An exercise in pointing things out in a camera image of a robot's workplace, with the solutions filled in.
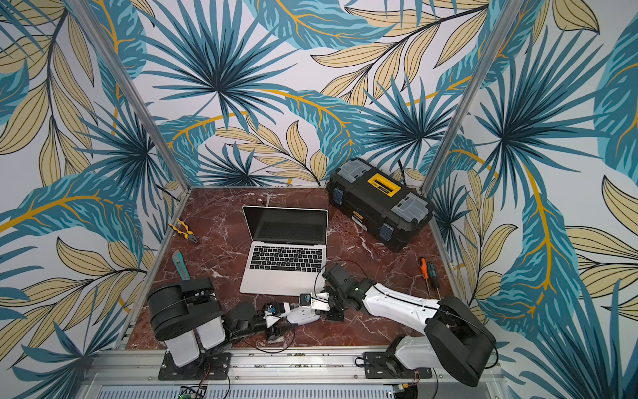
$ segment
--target black cable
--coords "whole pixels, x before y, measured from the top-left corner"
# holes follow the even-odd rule
[[[432,395],[432,399],[436,398],[436,394],[438,393],[438,375],[436,374],[436,372],[434,371],[434,369],[432,368],[432,374],[434,374],[434,376],[436,377],[436,387],[434,388],[434,395]]]
[[[399,168],[401,169],[401,176],[403,176],[403,184],[407,184],[405,181],[405,172],[403,172],[403,164],[401,163],[401,160],[399,160]]]
[[[238,339],[243,339],[243,338],[239,338],[237,336],[237,334],[233,333],[232,331],[230,331],[229,329],[226,329],[229,333],[233,334],[235,336],[235,338]],[[295,337],[297,336],[297,330],[296,329],[292,329],[292,340],[290,340],[290,343],[288,344],[288,346],[286,346],[284,349],[278,350],[277,352],[269,352],[267,350],[263,350],[263,349],[259,349],[258,347],[251,345],[250,343],[248,344],[251,348],[259,350],[260,352],[263,353],[268,353],[268,354],[277,354],[277,353],[282,353],[284,350],[288,350],[288,348],[290,348],[290,346],[292,345],[292,343],[295,341]]]
[[[352,263],[354,263],[355,265],[357,265],[357,267],[358,267],[359,269],[361,269],[361,272],[363,273],[363,275],[364,275],[364,276],[365,276],[368,280],[370,280],[370,279],[367,277],[366,271],[365,271],[365,270],[363,270],[363,267],[361,267],[361,266],[360,266],[358,263],[356,263],[354,260],[350,260],[350,259],[338,259],[338,260],[335,260],[334,262],[352,262]],[[374,288],[375,288],[378,292],[380,292],[381,294],[383,294],[384,296],[387,296],[387,297],[389,297],[389,298],[396,299],[397,301],[400,301],[400,302],[409,303],[410,305],[414,305],[414,306],[421,306],[421,307],[423,307],[423,308],[427,308],[427,309],[433,309],[433,310],[436,310],[437,312],[445,313],[445,314],[447,314],[447,315],[449,315],[449,316],[455,317],[455,318],[457,318],[457,319],[459,319],[459,320],[462,320],[462,321],[464,321],[465,323],[467,323],[467,324],[471,325],[472,327],[474,327],[475,329],[479,330],[479,331],[480,331],[483,335],[485,335],[485,336],[486,336],[486,338],[487,338],[487,339],[489,340],[489,342],[492,344],[492,347],[494,348],[494,351],[495,351],[495,353],[496,353],[496,361],[495,361],[495,362],[494,362],[494,364],[493,364],[493,365],[491,365],[490,367],[485,367],[485,370],[488,370],[488,369],[490,369],[490,368],[492,368],[492,367],[494,367],[494,366],[496,366],[496,365],[498,364],[498,348],[496,347],[496,340],[493,340],[493,339],[492,339],[489,335],[487,335],[487,333],[486,333],[485,331],[483,331],[483,329],[482,329],[482,328],[479,328],[476,324],[474,324],[474,323],[472,323],[472,322],[470,322],[470,321],[468,321],[468,320],[466,320],[466,319],[462,318],[461,316],[455,315],[454,313],[448,312],[448,311],[443,310],[443,309],[441,309],[441,308],[435,308],[435,307],[433,307],[433,306],[423,305],[423,304],[421,304],[421,303],[414,303],[414,302],[406,301],[405,299],[401,299],[401,298],[397,298],[397,297],[394,297],[394,296],[388,295],[386,292],[383,292],[383,291],[381,291],[379,288],[377,288],[377,287],[376,287],[376,285],[373,285],[373,287],[374,287]]]
[[[226,394],[222,398],[222,399],[226,399],[226,397],[228,397],[228,394],[230,393],[230,377],[228,376],[228,371],[226,371],[222,367],[211,367],[211,368],[214,368],[216,370],[221,370],[221,372],[224,373],[224,375],[226,376],[226,379],[228,380],[228,389],[226,390]]]
[[[317,272],[317,275],[315,276],[315,284],[313,285],[313,294],[315,295],[314,299],[316,299],[319,302],[323,302],[323,303],[328,303],[328,301],[326,301],[325,299],[319,298],[317,296],[317,279],[319,278],[319,275],[321,274],[321,270],[325,269],[325,265],[322,266],[321,269],[319,269],[319,271]]]
[[[202,297],[202,296],[209,295],[211,292],[214,292],[214,290],[213,290],[212,288],[210,288],[210,289],[208,289],[208,290],[201,290],[200,292],[205,292],[205,293],[203,293],[203,294],[199,295],[200,297]],[[164,312],[166,309],[170,308],[171,306],[175,306],[175,305],[177,305],[178,303],[182,303],[182,302],[185,302],[185,301],[189,301],[190,299],[193,299],[193,298],[197,298],[197,296],[195,296],[195,295],[187,296],[187,297],[182,298],[182,299],[180,299],[180,300],[178,300],[178,301],[176,301],[176,302],[171,303],[171,304],[170,304],[170,305],[168,305],[168,306],[164,306],[164,307],[163,307],[160,311],[155,312],[155,314],[154,314],[154,315],[151,317],[151,319],[149,320],[149,323],[150,323],[150,322],[152,322],[152,321],[153,321],[153,319],[155,319],[155,316],[159,315],[161,312]]]

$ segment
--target marble tabletop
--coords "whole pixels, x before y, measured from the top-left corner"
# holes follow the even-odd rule
[[[299,207],[329,210],[327,260],[350,259],[361,265],[368,277],[391,289],[418,297],[436,298],[436,291],[428,296],[426,282],[418,267],[419,257],[434,262],[440,279],[442,296],[451,294],[449,281],[429,226],[423,228],[412,242],[399,253],[388,250],[382,243],[363,231],[351,219],[328,203],[323,188],[200,188],[194,189],[182,213],[182,220],[199,240],[196,245],[183,236],[174,235],[164,259],[159,265],[153,286],[179,281],[180,277],[171,255],[180,250],[192,278],[210,276],[215,294],[226,311],[241,301],[251,302],[257,309],[269,301],[296,302],[295,297],[249,295],[239,292],[244,266],[250,249],[250,235],[242,213],[242,205],[265,205],[271,194],[270,206]],[[363,274],[357,266],[346,263],[357,279]],[[420,336],[409,327],[383,317],[363,312],[345,312],[344,322],[319,320],[296,329],[294,347],[388,345],[397,335]],[[288,345],[292,332],[281,343]],[[266,347],[263,334],[244,340],[237,347],[256,345]],[[164,349],[155,340],[149,324],[145,303],[126,345],[131,350]]]

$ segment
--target tropical leaf wallpaper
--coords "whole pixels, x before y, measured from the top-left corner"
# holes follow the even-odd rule
[[[92,3],[136,78],[141,11]],[[2,396],[73,398],[183,193],[64,1],[2,1],[0,47]]]
[[[524,1],[514,26],[429,193],[452,277],[513,397],[636,398],[638,4]]]

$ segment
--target pliers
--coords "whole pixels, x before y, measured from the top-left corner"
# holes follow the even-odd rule
[[[186,232],[183,232],[183,231],[179,230],[177,227],[173,226],[170,223],[168,225],[171,226],[173,228],[173,230],[175,230],[178,234],[182,234],[184,236],[184,238],[189,239],[190,241],[194,242],[195,244],[198,244],[199,242],[197,241],[197,237],[195,237],[194,233],[188,229],[188,226],[186,225],[186,223],[182,222],[182,220],[180,218],[178,218],[177,221],[182,226],[184,226],[184,228],[186,229]]]

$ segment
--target black toolbox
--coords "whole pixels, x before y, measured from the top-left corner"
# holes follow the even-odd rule
[[[333,206],[394,252],[432,218],[432,202],[360,159],[335,170],[326,189]]]

